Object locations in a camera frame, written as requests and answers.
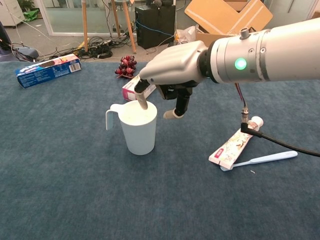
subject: black computer tower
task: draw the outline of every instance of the black computer tower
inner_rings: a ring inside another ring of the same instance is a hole
[[[146,5],[136,6],[137,44],[144,49],[149,49],[158,46],[160,43],[167,44],[173,42],[175,17],[176,6],[174,5],[162,6],[160,8]]]

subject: green light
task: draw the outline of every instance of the green light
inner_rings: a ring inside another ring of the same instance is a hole
[[[235,60],[234,66],[238,70],[243,70],[247,66],[247,61],[243,57],[240,57],[237,60]]]

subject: white pitcher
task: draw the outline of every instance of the white pitcher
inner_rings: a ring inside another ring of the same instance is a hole
[[[113,127],[114,115],[118,113],[126,145],[135,155],[148,154],[155,147],[157,108],[151,102],[147,104],[147,110],[143,110],[137,100],[112,104],[105,112],[106,130]]]

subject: red grapes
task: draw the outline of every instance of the red grapes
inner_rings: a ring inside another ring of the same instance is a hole
[[[137,61],[135,56],[124,56],[120,60],[119,67],[114,71],[115,74],[120,76],[132,78],[136,71]]]

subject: wooden pole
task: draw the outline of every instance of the wooden pole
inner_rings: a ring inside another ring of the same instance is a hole
[[[84,34],[84,51],[88,52],[87,3],[86,3],[86,0],[81,0],[81,3],[82,3],[83,34]]]
[[[114,15],[114,20],[115,20],[115,25],[116,25],[116,32],[118,33],[118,37],[120,37],[120,28],[119,28],[119,21],[118,21],[117,8],[116,8],[115,0],[111,0],[111,5],[112,5],[113,15]]]
[[[126,3],[126,0],[122,0],[122,5],[123,5],[124,15],[125,15],[125,19],[126,19],[126,24],[128,26],[128,31],[129,31],[129,36],[130,36],[130,40],[131,40],[132,51],[135,54],[137,51],[136,51],[134,35],[132,33],[130,17],[129,17],[129,11],[128,11],[128,6],[127,6],[127,3]]]

